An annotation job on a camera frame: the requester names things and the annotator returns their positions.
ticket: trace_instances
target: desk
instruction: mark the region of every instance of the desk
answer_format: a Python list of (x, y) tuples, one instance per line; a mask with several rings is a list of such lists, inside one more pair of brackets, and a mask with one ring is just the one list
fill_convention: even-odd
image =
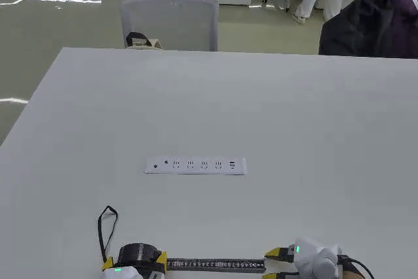
[[(413, 278), (417, 68), (63, 49), (0, 147), (2, 278), (99, 278), (107, 204), (120, 213), (113, 256), (137, 241), (171, 257), (258, 258), (305, 236), (339, 243), (376, 278)], [(248, 174), (142, 173), (160, 154), (242, 156)]]

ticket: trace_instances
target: power strip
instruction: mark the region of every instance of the power strip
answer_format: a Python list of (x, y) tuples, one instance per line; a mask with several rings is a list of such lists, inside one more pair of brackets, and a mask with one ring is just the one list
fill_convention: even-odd
[(247, 166), (244, 158), (162, 156), (148, 158), (145, 173), (244, 175)]

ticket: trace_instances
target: bag on chair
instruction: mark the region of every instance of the bag on chair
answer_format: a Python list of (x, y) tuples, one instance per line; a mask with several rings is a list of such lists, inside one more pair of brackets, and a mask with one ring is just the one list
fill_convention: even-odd
[(126, 36), (128, 49), (146, 49), (146, 50), (162, 50), (163, 47), (159, 39), (149, 39), (142, 33), (130, 32)]

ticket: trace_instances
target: dark jacket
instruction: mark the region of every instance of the dark jacket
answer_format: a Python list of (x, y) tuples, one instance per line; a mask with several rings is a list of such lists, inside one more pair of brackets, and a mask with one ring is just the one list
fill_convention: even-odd
[(413, 0), (355, 0), (322, 28), (319, 54), (418, 59)]

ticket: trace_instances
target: floor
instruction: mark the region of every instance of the floor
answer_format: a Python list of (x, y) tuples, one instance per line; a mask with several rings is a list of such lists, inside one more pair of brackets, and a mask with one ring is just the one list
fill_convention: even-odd
[[(63, 46), (122, 48), (121, 1), (0, 0), (0, 144)], [(302, 26), (260, 3), (221, 6), (219, 50), (317, 53), (320, 12)]]

